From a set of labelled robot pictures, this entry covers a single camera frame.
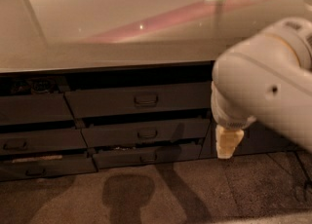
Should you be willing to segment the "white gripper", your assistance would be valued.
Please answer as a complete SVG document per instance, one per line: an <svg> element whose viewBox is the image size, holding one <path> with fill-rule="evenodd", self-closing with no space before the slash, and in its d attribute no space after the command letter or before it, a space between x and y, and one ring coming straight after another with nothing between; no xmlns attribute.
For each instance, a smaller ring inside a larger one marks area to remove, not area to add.
<svg viewBox="0 0 312 224"><path fill-rule="evenodd" d="M226 99L212 83L211 108L215 128L216 153L219 159L230 159L244 137L244 129L256 121L241 107Z"/></svg>

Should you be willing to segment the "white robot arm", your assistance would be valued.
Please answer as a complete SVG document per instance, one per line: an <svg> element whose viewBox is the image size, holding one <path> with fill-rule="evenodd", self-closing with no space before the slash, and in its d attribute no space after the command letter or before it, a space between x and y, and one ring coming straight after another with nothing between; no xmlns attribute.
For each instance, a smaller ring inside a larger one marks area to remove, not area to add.
<svg viewBox="0 0 312 224"><path fill-rule="evenodd" d="M312 152L312 22L281 19L238 43L213 68L216 153L233 156L259 121Z"/></svg>

